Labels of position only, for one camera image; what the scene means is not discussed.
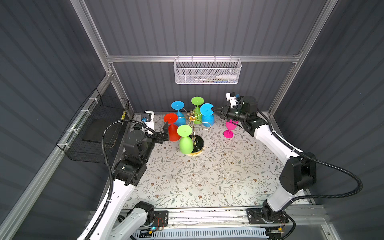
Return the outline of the pink wine glass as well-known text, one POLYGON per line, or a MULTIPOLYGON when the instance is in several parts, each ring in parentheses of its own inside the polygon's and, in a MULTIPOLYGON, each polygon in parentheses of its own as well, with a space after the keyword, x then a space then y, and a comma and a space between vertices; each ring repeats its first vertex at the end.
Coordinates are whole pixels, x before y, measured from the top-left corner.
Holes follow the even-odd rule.
POLYGON ((229 120, 226 122, 227 130, 223 132, 223 136, 227 139, 231 139, 234 137, 233 130, 237 127, 238 121, 229 120))

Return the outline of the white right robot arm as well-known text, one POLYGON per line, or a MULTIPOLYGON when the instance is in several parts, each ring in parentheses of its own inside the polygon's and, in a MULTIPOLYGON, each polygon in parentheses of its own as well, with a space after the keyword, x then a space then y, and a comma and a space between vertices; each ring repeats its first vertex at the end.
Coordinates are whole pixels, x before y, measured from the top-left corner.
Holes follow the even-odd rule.
POLYGON ((300 156, 301 151, 295 153, 296 148, 272 130, 267 117, 258 116, 260 110, 254 97, 230 97, 226 106, 212 108, 212 111, 227 122, 240 124, 247 133, 266 145, 284 166, 279 176, 279 187, 263 202, 259 213, 264 222, 273 223, 296 200, 300 192, 316 183, 316 163, 309 157, 300 156))

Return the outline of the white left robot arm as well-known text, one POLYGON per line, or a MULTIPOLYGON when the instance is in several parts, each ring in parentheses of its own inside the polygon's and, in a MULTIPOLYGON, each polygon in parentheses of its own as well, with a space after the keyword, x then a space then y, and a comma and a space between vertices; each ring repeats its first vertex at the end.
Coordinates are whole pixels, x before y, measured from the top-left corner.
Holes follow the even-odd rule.
POLYGON ((147 170, 147 162, 155 144, 169 140, 169 123, 156 132, 143 122, 135 124, 122 140, 125 151, 122 160, 111 167, 105 160, 109 174, 109 188, 93 218, 79 236, 80 240, 129 240, 140 227, 154 221, 154 206, 139 202, 118 225, 120 212, 147 170))

